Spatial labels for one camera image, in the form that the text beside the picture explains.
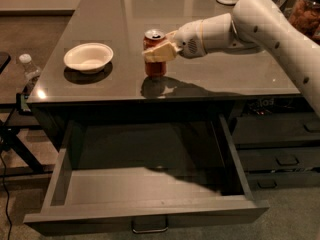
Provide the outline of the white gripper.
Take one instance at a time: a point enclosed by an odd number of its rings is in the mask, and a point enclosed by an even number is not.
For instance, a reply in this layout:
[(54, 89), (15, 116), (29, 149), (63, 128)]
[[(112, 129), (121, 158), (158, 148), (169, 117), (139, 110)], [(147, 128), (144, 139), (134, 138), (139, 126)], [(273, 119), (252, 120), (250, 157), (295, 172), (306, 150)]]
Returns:
[(202, 41), (202, 20), (186, 23), (178, 30), (166, 34), (167, 39), (155, 47), (142, 52), (147, 63), (160, 63), (174, 60), (179, 54), (188, 59), (206, 55)]

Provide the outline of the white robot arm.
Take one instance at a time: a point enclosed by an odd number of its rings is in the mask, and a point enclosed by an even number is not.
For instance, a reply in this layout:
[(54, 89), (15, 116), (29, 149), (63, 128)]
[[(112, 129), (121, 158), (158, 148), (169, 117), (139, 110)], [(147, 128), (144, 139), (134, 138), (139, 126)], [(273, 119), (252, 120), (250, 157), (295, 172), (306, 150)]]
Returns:
[(320, 46), (294, 28), (271, 0), (239, 0), (230, 13), (189, 22), (143, 52), (147, 62), (199, 58), (259, 46), (320, 115)]

